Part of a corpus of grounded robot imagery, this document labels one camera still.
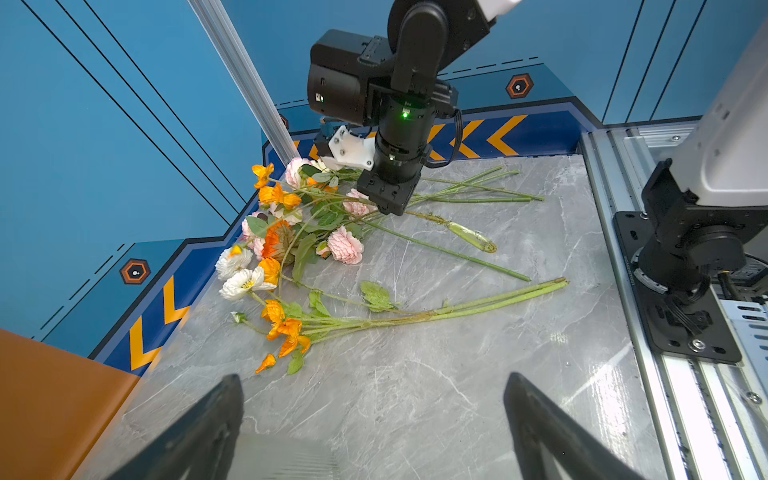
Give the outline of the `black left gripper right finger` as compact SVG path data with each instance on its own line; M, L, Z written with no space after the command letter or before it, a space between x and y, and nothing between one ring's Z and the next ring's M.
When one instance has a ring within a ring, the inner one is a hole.
M524 479L639 479L524 375L510 374L503 395Z

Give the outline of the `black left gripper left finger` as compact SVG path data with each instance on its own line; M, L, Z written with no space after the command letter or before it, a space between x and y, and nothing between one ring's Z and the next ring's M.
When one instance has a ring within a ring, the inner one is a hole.
M112 479L225 479L244 414L240 377L226 375Z

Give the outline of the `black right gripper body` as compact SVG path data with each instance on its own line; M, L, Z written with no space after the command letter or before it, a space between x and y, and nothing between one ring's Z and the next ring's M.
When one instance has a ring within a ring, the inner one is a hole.
M421 178L421 167L376 168L363 171L356 189L375 203L380 213L402 216Z

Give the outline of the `white ranunculus spray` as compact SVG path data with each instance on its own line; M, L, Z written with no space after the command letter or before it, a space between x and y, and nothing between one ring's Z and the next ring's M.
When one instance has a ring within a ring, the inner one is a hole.
M219 280L223 282L220 295L231 301L236 301L251 292L269 290L272 284L266 282L265 271L262 267L250 267L252 252L238 245L225 249L219 256L215 270Z

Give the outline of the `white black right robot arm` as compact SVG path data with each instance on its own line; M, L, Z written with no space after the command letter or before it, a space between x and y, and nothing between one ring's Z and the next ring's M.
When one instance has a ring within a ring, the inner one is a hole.
M342 126L376 129L372 139L336 130L331 168L353 167L358 190L384 214L401 215L423 168L436 119L459 119L458 93L439 71L483 39L510 1L398 1L386 37L330 30L311 48L310 107ZM642 191L651 238L635 277L669 300L693 301L731 273L767 225L767 33L757 32L712 106Z

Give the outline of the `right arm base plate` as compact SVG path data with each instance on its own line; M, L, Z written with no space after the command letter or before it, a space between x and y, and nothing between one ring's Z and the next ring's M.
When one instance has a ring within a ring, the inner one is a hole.
M620 211L613 226L650 348L715 363L741 362L741 349L709 285L671 293L640 268L643 248L653 239L650 221L637 211Z

